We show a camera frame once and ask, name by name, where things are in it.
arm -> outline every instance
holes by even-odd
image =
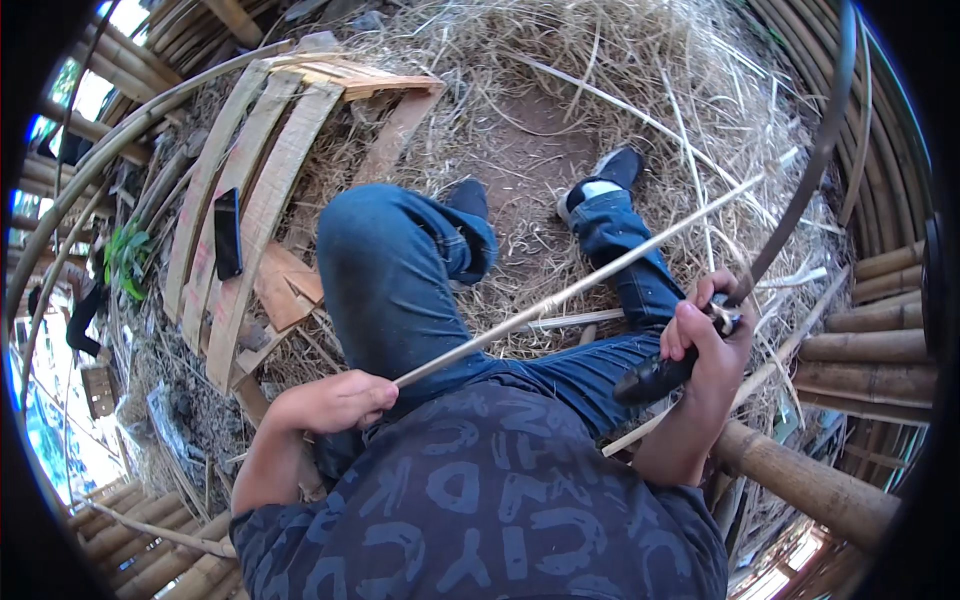
[[[660,356],[680,360],[690,345],[700,352],[684,396],[634,454],[634,469],[661,486],[697,486],[704,461],[730,415],[733,399],[750,357],[756,315],[742,306],[740,327],[723,340],[700,308],[715,291],[730,292],[736,279],[718,271],[697,282],[697,290],[677,304],[673,320],[660,336]]]
[[[365,427],[394,405],[398,393],[388,379],[349,371],[278,396],[240,467],[230,503],[233,515],[267,504],[296,503],[303,431],[328,434]]]

black phone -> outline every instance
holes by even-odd
[[[213,201],[213,236],[217,277],[226,281],[242,274],[240,193],[235,187]]]

dark blue t-shirt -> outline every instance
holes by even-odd
[[[248,511],[230,537],[253,600],[727,591],[699,490],[644,483],[565,404],[497,380],[387,428],[326,500]]]

metal blade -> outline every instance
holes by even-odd
[[[833,146],[836,144],[847,111],[850,88],[853,81],[853,64],[856,58],[856,17],[850,0],[840,3],[840,53],[833,66],[833,83],[830,86],[830,100],[827,112],[817,131],[816,143],[810,161],[806,164],[800,185],[787,206],[777,228],[763,246],[763,250],[754,260],[750,272],[737,282],[736,290],[727,299],[727,306],[739,306],[754,290],[754,286],[770,268],[774,258],[783,249],[797,223],[806,210],[814,190],[820,184],[827,168]]]

white sock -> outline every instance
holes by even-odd
[[[623,188],[612,181],[601,180],[584,183],[584,186],[581,189],[584,190],[584,200],[589,200],[594,196],[606,194],[607,192],[615,192],[616,190],[622,190]]]

